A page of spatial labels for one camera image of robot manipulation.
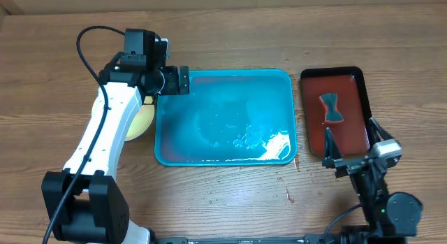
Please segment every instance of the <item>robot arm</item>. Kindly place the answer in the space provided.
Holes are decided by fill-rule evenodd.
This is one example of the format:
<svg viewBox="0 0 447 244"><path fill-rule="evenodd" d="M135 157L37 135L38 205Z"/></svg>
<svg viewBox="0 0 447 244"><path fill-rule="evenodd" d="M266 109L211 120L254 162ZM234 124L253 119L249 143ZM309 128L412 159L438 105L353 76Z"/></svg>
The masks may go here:
<svg viewBox="0 0 447 244"><path fill-rule="evenodd" d="M344 159L329 128L325 130L325 158L322 165L334 168L335 176L349 176L363 209L366 226L342 227L340 243L406 243L417 234L422 203L406 192L388 192L387 169L396 166L402 147L377 121L369 119L373 146L360 158ZM320 243L326 243L328 231Z"/></svg>
<svg viewBox="0 0 447 244"><path fill-rule="evenodd" d="M146 96L189 93L187 66L166 66L169 42L152 31L127 29L124 51L99 73L108 94L108 112L89 161L87 148L101 123L105 102L101 88L84 136L62 172L47 172L42 193L52 232L59 241L148 244L154 235L129 219L129 206L116 183L117 167L127 131ZM75 179L75 173L82 171ZM73 189L67 189L73 183ZM89 200L75 196L89 193ZM60 203L63 197L68 199Z"/></svg>
<svg viewBox="0 0 447 244"><path fill-rule="evenodd" d="M131 126L132 120L142 105L142 99L137 87L129 87L123 82L109 82L104 86L109 96L109 111L101 132L91 153L91 161L82 170L82 175L93 175L95 171L103 171L104 175L112 176L116 181L119 156L124 139ZM101 88L98 89L97 103L104 102ZM73 156L65 163L64 169L75 174L81 165L82 158L98 128L104 107L96 105Z"/></svg>

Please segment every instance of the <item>wooden table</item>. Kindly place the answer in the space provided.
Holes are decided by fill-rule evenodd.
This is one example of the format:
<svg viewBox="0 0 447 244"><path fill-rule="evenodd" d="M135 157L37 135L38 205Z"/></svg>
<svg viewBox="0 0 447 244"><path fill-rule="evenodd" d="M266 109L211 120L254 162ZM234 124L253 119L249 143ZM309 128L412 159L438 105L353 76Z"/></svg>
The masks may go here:
<svg viewBox="0 0 447 244"><path fill-rule="evenodd" d="M424 203L413 243L447 238L447 5L158 11L6 17L0 33L0 243L39 243L49 222L41 181L60 171L90 118L97 86L75 49L104 24L156 31L171 65L281 68L290 74L300 150L285 166L173 168L153 153L154 128L126 143L117 182L131 219L160 236L301 236L322 232L357 204L348 178L310 156L298 89L308 68L359 66L372 112L404 156L391 192ZM96 71L122 36L92 31L83 52ZM362 224L360 211L342 224Z"/></svg>

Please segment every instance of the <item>stain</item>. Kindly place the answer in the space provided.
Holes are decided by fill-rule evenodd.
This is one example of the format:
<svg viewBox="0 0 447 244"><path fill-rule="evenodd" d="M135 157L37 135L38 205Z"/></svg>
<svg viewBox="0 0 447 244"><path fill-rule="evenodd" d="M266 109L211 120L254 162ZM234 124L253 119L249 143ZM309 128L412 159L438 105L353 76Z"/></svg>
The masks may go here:
<svg viewBox="0 0 447 244"><path fill-rule="evenodd" d="M292 80L297 80L297 81L300 80L300 74L299 73L292 73L292 74L289 74L288 76L293 77L293 78L291 78ZM298 82L294 82L293 84L297 85L298 89L300 88L300 85L299 85Z"/></svg>
<svg viewBox="0 0 447 244"><path fill-rule="evenodd" d="M288 193L288 189L286 187L286 194L287 194L287 199L291 202L291 203L295 203L295 199L291 198L291 195Z"/></svg>
<svg viewBox="0 0 447 244"><path fill-rule="evenodd" d="M302 145L298 149L298 153L296 154L295 159L293 160L293 163L295 164L295 169L297 172L300 172L300 152L302 150Z"/></svg>

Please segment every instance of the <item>water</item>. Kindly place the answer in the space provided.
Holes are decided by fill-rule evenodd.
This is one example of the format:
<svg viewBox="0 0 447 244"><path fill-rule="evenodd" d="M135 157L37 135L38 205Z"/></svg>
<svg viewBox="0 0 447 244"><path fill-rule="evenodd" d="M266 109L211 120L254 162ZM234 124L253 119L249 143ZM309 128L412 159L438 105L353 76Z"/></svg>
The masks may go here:
<svg viewBox="0 0 447 244"><path fill-rule="evenodd" d="M280 164L294 158L288 75L274 69L235 72L240 71L191 71L189 95L159 97L155 153L160 162Z"/></svg>

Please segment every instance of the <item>sponge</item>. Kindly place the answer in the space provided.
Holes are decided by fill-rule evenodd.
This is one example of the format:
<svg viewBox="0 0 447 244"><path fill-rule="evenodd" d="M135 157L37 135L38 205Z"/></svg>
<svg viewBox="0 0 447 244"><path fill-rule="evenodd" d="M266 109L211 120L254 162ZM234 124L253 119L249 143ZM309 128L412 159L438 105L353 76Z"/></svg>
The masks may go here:
<svg viewBox="0 0 447 244"><path fill-rule="evenodd" d="M325 115L324 122L336 124L343 122L342 114L337 110L337 94L327 93L320 96L320 101L323 104Z"/></svg>

